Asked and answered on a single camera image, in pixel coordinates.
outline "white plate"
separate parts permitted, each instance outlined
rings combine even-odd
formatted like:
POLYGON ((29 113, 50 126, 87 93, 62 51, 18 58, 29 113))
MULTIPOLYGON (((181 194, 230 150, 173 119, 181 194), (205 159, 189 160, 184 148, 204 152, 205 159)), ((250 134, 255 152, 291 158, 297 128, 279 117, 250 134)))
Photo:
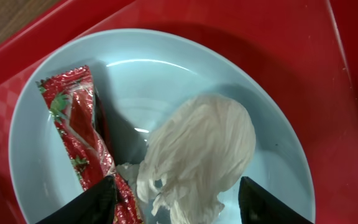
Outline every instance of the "white plate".
MULTIPOLYGON (((117 129, 113 102, 132 125, 149 131, 181 102, 201 92, 221 93, 242 103, 257 135, 255 157, 244 175, 314 221, 313 184, 302 146, 284 114, 250 76, 190 40, 152 30, 117 29, 88 35, 58 49, 34 72, 19 97, 9 138, 9 164, 17 200, 29 223, 82 193, 35 81, 84 64, 91 68, 110 128, 117 129)), ((129 140, 116 144, 133 142, 125 137, 129 140)), ((118 162, 141 159, 144 152, 136 152, 142 149, 138 140, 127 149, 119 147, 118 162)), ((226 208, 216 223, 241 222, 238 189, 239 183, 219 195, 226 208)))

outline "plate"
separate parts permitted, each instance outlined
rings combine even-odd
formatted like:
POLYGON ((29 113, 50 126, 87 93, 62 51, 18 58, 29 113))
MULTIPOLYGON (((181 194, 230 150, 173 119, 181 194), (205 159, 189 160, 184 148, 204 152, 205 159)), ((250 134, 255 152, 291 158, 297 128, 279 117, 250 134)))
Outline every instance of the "plate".
MULTIPOLYGON (((313 183, 302 146, 280 108, 248 74, 182 37, 116 29, 59 48, 36 69, 19 97, 9 137, 9 165, 27 222, 43 219, 82 193, 35 81, 84 64, 91 69, 115 135, 117 164, 140 162, 148 133, 182 102, 200 93, 220 93, 243 104, 255 126, 255 156, 244 175, 314 221, 313 183)), ((225 209, 215 223, 241 222, 238 190, 239 181, 219 194, 225 209)), ((167 215, 159 212, 146 223, 166 223, 167 215)))

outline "light blue plate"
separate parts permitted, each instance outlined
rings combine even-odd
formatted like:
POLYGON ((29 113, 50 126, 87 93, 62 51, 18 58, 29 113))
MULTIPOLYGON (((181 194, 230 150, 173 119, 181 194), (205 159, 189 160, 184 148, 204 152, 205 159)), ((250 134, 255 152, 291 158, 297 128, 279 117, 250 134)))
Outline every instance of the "light blue plate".
MULTIPOLYGON (((9 138, 9 164, 27 222, 43 219, 82 193, 35 81, 84 64, 91 68, 112 134, 124 139, 114 139, 118 142, 114 145, 116 162, 139 162, 147 131, 164 122, 189 97, 220 93, 242 103, 255 126, 257 149, 244 175, 314 221, 313 184, 302 146, 280 108, 250 76, 190 40, 152 30, 117 29, 59 48, 34 72, 19 97, 9 138), (122 133, 131 126, 119 126, 113 102, 135 128, 147 131, 138 137, 122 133)), ((238 190, 239 182, 219 195, 226 207, 216 223, 241 222, 238 190)), ((162 213, 147 217, 146 223, 157 220, 169 222, 162 213)))

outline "plate rim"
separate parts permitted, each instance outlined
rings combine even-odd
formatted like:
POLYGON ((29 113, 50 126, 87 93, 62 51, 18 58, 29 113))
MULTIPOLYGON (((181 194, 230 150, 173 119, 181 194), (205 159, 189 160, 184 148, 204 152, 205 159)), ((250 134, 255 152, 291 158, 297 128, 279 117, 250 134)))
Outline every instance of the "plate rim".
POLYGON ((240 67, 238 67, 236 64, 234 64, 233 62, 231 62, 230 60, 228 60, 226 57, 222 56, 221 54, 207 48, 206 46, 203 46, 197 42, 194 42, 192 40, 186 39, 184 37, 180 37, 179 35, 175 35, 175 34, 170 34, 167 32, 162 32, 162 31, 158 31, 158 30, 151 30, 151 29, 138 29, 138 28, 124 28, 124 29, 110 29, 110 30, 104 30, 104 31, 100 31, 100 32, 95 32, 93 34, 89 34, 83 37, 80 37, 78 39, 75 40, 71 40, 65 44, 63 44, 61 47, 59 47, 58 49, 56 49, 55 51, 53 51, 49 56, 47 56, 47 58, 37 67, 37 69, 35 69, 35 71, 31 74, 31 76, 27 79, 25 85, 23 86, 20 95, 16 101, 15 104, 15 108, 12 114, 12 119, 11 119, 11 126, 9 128, 9 140, 8 140, 8 159, 9 159, 9 174, 11 175, 11 182, 12 182, 12 186, 14 189, 14 193, 15 193, 15 198, 17 200, 17 203, 19 204, 19 208, 22 212, 22 215, 25 219, 25 221, 28 223, 28 219, 27 219, 27 215, 24 213, 22 204, 21 204, 21 200, 18 197, 17 194, 17 188, 16 188, 16 184, 14 181, 14 173, 13 173, 13 166, 12 166, 12 135, 11 133, 14 130, 14 127, 17 126, 16 124, 16 119, 15 117, 17 116, 17 111, 18 111, 18 105, 20 105, 22 103, 22 96, 25 92, 25 90, 28 88, 29 85, 31 85, 31 80, 34 79, 35 74, 37 74, 39 72, 39 70, 43 69, 43 67, 45 66, 45 64, 47 64, 52 58, 54 58, 56 55, 60 54, 60 52, 63 52, 64 50, 66 50, 67 48, 70 48, 72 45, 75 45, 78 42, 81 42, 83 40, 86 39, 92 39, 93 37, 97 37, 100 35, 106 35, 106 34, 114 34, 114 33, 121 33, 121 32, 137 32, 137 33, 143 33, 143 34, 154 34, 154 35, 161 35, 161 36, 165 36, 165 37, 169 37, 169 38, 173 38, 182 42, 185 42, 187 44, 190 44, 196 48, 199 48, 200 50, 204 50, 205 52, 211 54, 212 56, 218 58, 219 60, 222 60, 224 63, 226 63, 228 66, 232 67, 235 71, 239 72, 242 76, 244 76, 244 78, 248 79, 250 81, 250 83, 255 86, 255 88, 257 89, 257 91, 267 99, 267 101, 273 106, 274 110, 277 112, 277 114, 279 115, 279 117, 281 117, 281 119, 283 119, 284 123, 290 127, 290 134, 292 137, 295 137, 296 139, 296 147, 300 147, 300 149, 302 149, 302 153, 301 153, 301 160, 303 164, 306 164, 306 168, 308 171, 308 182, 309 185, 311 186, 311 190, 310 190, 310 195, 311 195, 311 204, 312 204, 312 213, 311 213, 311 218, 312 218, 312 222, 314 223, 316 221, 316 196, 314 194, 314 185, 313 185, 313 179, 311 177, 311 171, 310 171, 310 167, 309 167, 309 163, 308 160, 306 158, 306 154, 305 151, 303 150, 303 147, 301 145, 301 142, 298 138, 298 136, 295 133, 295 130, 293 129, 291 123, 289 122, 289 120, 287 119, 287 117, 284 115, 283 111, 280 109, 280 107, 276 104, 276 102, 273 100, 273 98, 271 98, 269 96, 269 94, 267 94, 267 92, 251 77, 249 76, 245 71, 243 71, 240 67))

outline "brown wooden surface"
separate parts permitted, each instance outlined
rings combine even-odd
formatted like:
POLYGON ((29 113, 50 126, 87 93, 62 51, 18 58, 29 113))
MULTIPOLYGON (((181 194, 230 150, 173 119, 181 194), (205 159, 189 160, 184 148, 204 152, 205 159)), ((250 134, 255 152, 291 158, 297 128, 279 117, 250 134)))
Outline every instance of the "brown wooden surface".
POLYGON ((59 0, 0 0, 0 44, 59 0))

